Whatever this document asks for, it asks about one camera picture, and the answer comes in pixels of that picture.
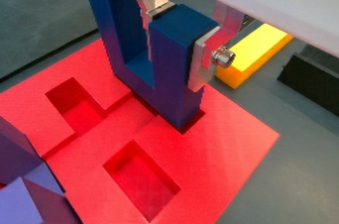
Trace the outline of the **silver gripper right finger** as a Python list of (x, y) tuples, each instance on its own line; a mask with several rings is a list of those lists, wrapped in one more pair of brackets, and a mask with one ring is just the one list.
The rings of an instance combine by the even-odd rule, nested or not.
[(188, 88), (197, 92), (212, 79), (216, 68), (230, 66), (236, 54), (229, 51), (228, 43), (238, 33), (244, 14), (222, 4), (214, 3), (213, 20), (218, 26), (194, 43)]

